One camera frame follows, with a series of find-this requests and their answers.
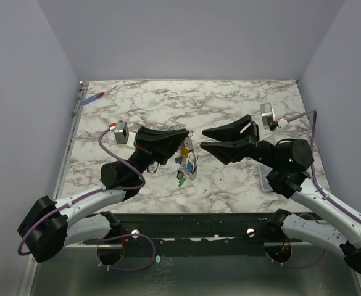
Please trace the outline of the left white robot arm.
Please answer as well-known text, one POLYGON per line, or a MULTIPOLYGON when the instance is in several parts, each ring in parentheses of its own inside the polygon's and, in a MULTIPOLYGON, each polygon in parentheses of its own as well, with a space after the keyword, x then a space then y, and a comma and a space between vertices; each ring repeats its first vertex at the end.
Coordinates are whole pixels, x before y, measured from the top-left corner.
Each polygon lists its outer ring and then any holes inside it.
POLYGON ((17 229, 21 238, 17 253, 42 263, 69 244, 93 239, 115 242, 119 228, 114 216, 101 210, 137 195, 146 185, 144 172, 153 163, 166 164, 188 136, 185 128, 141 127, 131 133, 123 121, 111 124, 98 144, 115 160, 101 167, 100 185, 64 199, 39 198, 17 229))

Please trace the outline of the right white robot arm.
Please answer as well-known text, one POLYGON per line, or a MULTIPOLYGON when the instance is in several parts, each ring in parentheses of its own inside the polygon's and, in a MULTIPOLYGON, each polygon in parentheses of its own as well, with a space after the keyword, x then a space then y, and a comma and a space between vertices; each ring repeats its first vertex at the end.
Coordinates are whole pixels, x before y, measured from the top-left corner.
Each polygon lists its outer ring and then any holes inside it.
POLYGON ((201 143, 201 148, 224 165, 250 158, 269 167, 267 181, 275 193, 305 206, 327 223, 310 223, 278 210, 266 226, 271 240, 288 237, 318 245, 343 257, 348 267, 361 274, 361 213, 322 189, 315 174, 308 172, 314 163, 308 141, 292 139, 272 144, 260 138, 260 128, 250 115, 205 129, 202 135, 213 141, 201 143))

